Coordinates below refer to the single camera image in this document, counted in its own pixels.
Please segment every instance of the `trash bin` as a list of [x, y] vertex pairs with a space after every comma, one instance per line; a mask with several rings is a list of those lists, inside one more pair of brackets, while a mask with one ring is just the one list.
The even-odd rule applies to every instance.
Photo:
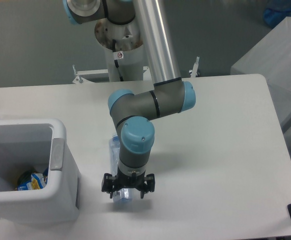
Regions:
[[[42, 189], [17, 191], [19, 176], [48, 168]], [[0, 217], [17, 223], [74, 220], [81, 174], [57, 119], [0, 120]]]

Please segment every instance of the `light blue joint cap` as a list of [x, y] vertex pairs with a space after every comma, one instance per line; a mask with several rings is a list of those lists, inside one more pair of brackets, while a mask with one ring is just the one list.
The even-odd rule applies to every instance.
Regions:
[[192, 109], [196, 105], [196, 92], [192, 84], [188, 81], [184, 81], [184, 101], [181, 108], [181, 112]]
[[70, 10], [68, 8], [67, 0], [62, 0], [62, 2], [63, 2], [63, 7], [64, 7], [64, 10], [66, 12], [66, 15], [70, 20], [70, 23], [72, 23], [73, 25], [79, 24], [79, 23], [77, 23], [77, 21], [71, 15], [71, 12], [70, 12]]
[[145, 154], [154, 145], [155, 127], [145, 117], [133, 116], [122, 127], [121, 142], [130, 152]]
[[109, 111], [111, 112], [111, 108], [112, 106], [115, 104], [115, 102], [121, 98], [122, 96], [126, 95], [126, 94], [132, 94], [134, 95], [134, 93], [132, 91], [130, 91], [129, 89], [119, 89], [115, 92], [113, 92], [110, 96], [109, 99], [107, 100], [107, 106], [109, 107]]

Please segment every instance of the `plastic water bottle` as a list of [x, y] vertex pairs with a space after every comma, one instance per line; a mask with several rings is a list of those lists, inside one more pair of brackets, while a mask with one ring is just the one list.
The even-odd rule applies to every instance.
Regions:
[[[119, 153], [120, 153], [120, 141], [117, 135], [114, 135], [110, 139], [109, 149], [110, 149], [111, 174], [112, 176], [115, 176], [118, 173], [118, 162], [119, 162]], [[112, 197], [113, 197], [114, 203], [130, 202], [132, 200], [132, 189], [122, 188], [119, 191], [115, 191]]]

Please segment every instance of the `white tabletop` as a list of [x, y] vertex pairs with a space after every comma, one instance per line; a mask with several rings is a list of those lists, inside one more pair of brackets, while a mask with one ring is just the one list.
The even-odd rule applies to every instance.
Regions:
[[0, 219], [0, 240], [234, 240], [291, 235], [291, 160], [261, 75], [189, 80], [197, 104], [156, 119], [146, 172], [155, 192], [114, 205], [101, 192], [115, 128], [107, 106], [116, 89], [151, 82], [0, 88], [0, 117], [58, 118], [82, 173], [74, 222], [21, 225]]

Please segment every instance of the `gray floor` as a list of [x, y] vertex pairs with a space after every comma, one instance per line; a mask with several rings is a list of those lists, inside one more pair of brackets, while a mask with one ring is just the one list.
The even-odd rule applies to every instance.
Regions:
[[[265, 0], [165, 0], [172, 42], [183, 77], [200, 56], [202, 76], [230, 67], [271, 29]], [[95, 23], [71, 25], [61, 0], [0, 1], [0, 87], [69, 84], [72, 64], [105, 69]]]

